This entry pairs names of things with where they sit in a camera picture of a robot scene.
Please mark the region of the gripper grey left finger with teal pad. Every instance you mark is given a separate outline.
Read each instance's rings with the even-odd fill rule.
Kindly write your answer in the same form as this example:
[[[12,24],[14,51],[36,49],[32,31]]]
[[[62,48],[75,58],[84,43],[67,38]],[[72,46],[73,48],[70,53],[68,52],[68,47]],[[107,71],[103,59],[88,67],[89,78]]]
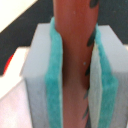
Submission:
[[[62,55],[55,20],[39,24],[0,76],[0,128],[63,128]]]

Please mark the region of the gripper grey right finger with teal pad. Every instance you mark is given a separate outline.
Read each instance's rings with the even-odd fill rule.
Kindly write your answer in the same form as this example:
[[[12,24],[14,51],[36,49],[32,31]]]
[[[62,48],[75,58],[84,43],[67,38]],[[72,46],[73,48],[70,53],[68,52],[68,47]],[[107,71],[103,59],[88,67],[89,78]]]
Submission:
[[[91,59],[91,128],[128,128],[128,51],[110,26],[96,26]]]

